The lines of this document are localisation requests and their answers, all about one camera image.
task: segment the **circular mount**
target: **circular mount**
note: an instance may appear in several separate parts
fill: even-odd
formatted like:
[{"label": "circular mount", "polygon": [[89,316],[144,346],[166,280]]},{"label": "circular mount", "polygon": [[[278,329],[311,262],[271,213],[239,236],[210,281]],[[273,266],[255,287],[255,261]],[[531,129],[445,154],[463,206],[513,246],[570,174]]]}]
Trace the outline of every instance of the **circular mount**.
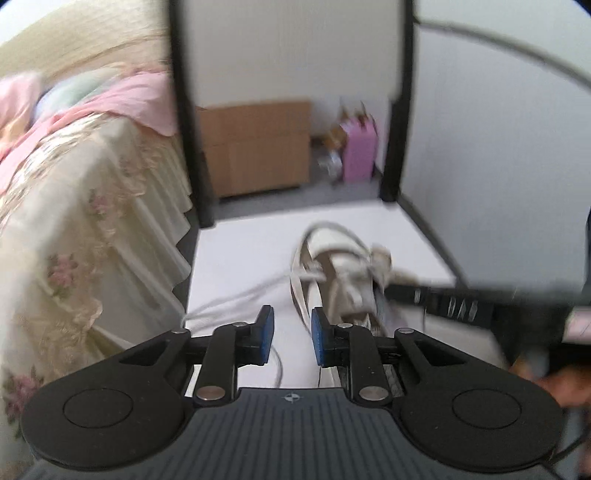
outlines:
[{"label": "circular mount", "polygon": [[452,409],[458,419],[479,429],[503,429],[521,415],[516,399],[489,388],[460,393],[453,399]]},{"label": "circular mount", "polygon": [[101,470],[159,451],[178,433],[182,400],[151,368],[102,362],[56,380],[29,401],[21,420],[38,457],[70,469]]},{"label": "circular mount", "polygon": [[201,398],[201,400],[205,401],[221,400],[225,394],[226,391],[217,385],[207,385],[205,387],[199,388],[195,392],[195,395]]},{"label": "circular mount", "polygon": [[369,387],[363,387],[359,390],[359,396],[367,401],[382,401],[388,398],[388,390],[376,385],[370,385]]},{"label": "circular mount", "polygon": [[400,411],[413,442],[472,472],[514,471],[547,458],[560,439],[560,406],[536,385],[496,370],[443,367],[414,387]]},{"label": "circular mount", "polygon": [[104,429],[124,421],[133,408],[131,397],[119,390],[92,388],[66,401],[64,417],[84,429]]}]

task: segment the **pink flower pattern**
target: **pink flower pattern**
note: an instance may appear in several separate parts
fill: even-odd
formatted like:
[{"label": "pink flower pattern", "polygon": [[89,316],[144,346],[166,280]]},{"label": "pink flower pattern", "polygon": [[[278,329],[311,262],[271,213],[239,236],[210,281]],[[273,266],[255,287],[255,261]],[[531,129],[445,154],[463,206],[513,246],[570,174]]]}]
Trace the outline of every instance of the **pink flower pattern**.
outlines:
[{"label": "pink flower pattern", "polygon": [[90,191],[90,198],[88,200],[92,213],[98,218],[103,219],[107,214],[109,203],[107,197],[99,194],[96,189]]},{"label": "pink flower pattern", "polygon": [[53,288],[53,296],[65,299],[70,295],[74,284],[74,272],[78,268],[78,262],[74,255],[52,255],[49,257],[47,281]]},{"label": "pink flower pattern", "polygon": [[22,438],[20,420],[25,405],[42,385],[43,377],[37,375],[35,366],[31,368],[31,375],[14,375],[9,372],[7,379],[2,384],[4,413],[8,424],[16,423],[18,425],[16,439]]}]

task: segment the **white wall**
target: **white wall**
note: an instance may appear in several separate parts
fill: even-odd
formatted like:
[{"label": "white wall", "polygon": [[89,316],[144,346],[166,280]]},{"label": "white wall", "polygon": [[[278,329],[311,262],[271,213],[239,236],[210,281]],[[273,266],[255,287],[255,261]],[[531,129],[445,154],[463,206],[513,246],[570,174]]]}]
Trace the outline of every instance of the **white wall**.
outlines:
[{"label": "white wall", "polygon": [[574,0],[417,0],[421,20],[525,44],[591,78],[591,17]]},{"label": "white wall", "polygon": [[71,0],[8,0],[0,8],[0,44]]},{"label": "white wall", "polygon": [[351,107],[364,100],[387,132],[388,98],[398,96],[401,81],[400,0],[185,6],[192,94],[200,106],[310,98],[313,134],[320,134],[337,118],[340,99]]},{"label": "white wall", "polygon": [[591,92],[499,47],[417,37],[403,193],[469,281],[581,286]]}]

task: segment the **metal screw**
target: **metal screw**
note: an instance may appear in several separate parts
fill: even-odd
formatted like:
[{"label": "metal screw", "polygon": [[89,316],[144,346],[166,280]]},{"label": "metal screw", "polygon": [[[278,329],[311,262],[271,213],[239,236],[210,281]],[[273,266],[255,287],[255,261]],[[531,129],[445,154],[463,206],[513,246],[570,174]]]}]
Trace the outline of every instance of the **metal screw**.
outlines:
[{"label": "metal screw", "polygon": [[376,385],[370,385],[359,390],[359,396],[367,401],[381,401],[388,398],[388,390]]},{"label": "metal screw", "polygon": [[220,400],[224,397],[226,391],[222,387],[217,385],[208,385],[207,387],[201,387],[195,392],[198,398],[205,401]]}]

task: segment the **pink box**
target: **pink box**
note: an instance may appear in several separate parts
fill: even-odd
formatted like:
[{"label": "pink box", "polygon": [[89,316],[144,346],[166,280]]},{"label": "pink box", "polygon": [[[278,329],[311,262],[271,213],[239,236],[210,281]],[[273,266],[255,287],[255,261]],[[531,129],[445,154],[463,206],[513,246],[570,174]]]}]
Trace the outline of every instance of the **pink box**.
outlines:
[{"label": "pink box", "polygon": [[341,124],[347,133],[347,145],[343,152],[343,181],[369,181],[374,169],[378,149],[378,133],[374,122],[369,119],[364,125],[357,119]]}]

